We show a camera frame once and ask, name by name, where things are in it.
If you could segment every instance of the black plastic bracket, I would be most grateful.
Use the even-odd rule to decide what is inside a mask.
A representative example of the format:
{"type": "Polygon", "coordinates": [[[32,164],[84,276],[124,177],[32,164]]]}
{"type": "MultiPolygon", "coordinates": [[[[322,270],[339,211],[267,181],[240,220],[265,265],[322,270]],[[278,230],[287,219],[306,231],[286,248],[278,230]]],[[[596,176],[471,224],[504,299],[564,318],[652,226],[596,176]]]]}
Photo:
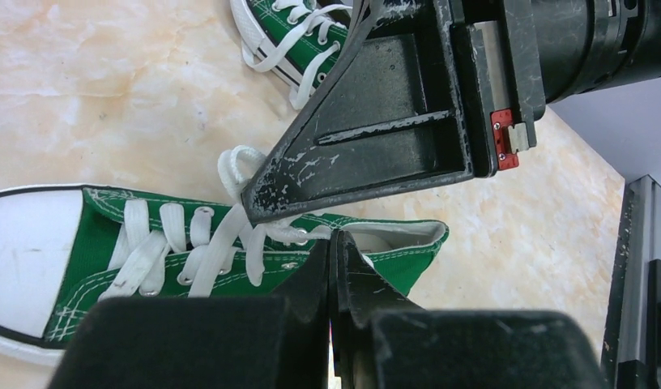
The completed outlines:
{"type": "Polygon", "coordinates": [[[650,262],[647,306],[647,357],[650,387],[661,389],[661,260],[650,262]]]}
{"type": "Polygon", "coordinates": [[[356,0],[342,55],[244,190],[249,219],[490,177],[534,147],[545,101],[531,0],[478,3],[356,0]],[[500,129],[500,110],[516,126],[500,129]],[[504,156],[495,130],[510,137],[504,156]]]}

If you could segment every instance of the white rubber sole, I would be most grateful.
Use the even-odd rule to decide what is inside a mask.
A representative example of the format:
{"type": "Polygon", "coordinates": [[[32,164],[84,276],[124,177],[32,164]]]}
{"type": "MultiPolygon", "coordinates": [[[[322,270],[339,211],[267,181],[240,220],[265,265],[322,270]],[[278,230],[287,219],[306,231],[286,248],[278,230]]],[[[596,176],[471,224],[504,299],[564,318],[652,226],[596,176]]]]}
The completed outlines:
{"type": "MultiPolygon", "coordinates": [[[[11,187],[5,190],[0,190],[0,195],[8,195],[15,192],[26,190],[48,190],[48,189],[77,189],[82,186],[98,186],[95,184],[65,184],[65,185],[28,185],[11,187]]],[[[11,339],[0,335],[0,354],[8,357],[13,357],[21,361],[37,365],[56,366],[58,365],[64,353],[63,349],[59,348],[43,348],[36,344],[25,343],[20,340],[11,339]]]]}
{"type": "Polygon", "coordinates": [[[56,366],[64,350],[42,348],[0,336],[0,354],[36,365],[56,366]]]}

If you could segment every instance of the white rubber toe cap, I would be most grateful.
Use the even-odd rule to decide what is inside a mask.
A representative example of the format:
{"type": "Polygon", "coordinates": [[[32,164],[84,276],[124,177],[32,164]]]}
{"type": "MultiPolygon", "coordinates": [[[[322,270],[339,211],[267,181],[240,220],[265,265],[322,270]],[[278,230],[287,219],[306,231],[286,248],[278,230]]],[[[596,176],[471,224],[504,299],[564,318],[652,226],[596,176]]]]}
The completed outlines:
{"type": "Polygon", "coordinates": [[[0,327],[42,338],[82,207],[79,189],[0,194],[0,327]]]}
{"type": "Polygon", "coordinates": [[[249,9],[247,0],[230,0],[230,8],[242,40],[253,52],[256,52],[266,39],[266,33],[259,27],[256,18],[249,9]]]}

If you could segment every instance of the black cylinder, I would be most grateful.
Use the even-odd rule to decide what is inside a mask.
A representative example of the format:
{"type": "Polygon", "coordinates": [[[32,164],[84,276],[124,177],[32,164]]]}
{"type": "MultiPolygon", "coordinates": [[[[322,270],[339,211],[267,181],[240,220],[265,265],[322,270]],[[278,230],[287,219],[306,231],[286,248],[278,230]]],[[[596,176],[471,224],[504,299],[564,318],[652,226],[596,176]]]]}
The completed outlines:
{"type": "Polygon", "coordinates": [[[532,0],[546,101],[661,77],[661,0],[532,0]]]}

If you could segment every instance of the gray wall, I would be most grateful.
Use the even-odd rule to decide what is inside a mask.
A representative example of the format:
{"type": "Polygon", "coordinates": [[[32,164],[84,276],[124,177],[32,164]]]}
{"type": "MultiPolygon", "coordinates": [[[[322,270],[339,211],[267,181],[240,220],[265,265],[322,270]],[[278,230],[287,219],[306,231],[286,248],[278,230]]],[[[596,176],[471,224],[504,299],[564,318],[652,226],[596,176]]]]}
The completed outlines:
{"type": "Polygon", "coordinates": [[[661,79],[571,96],[551,105],[627,182],[661,185],[661,79]]]}

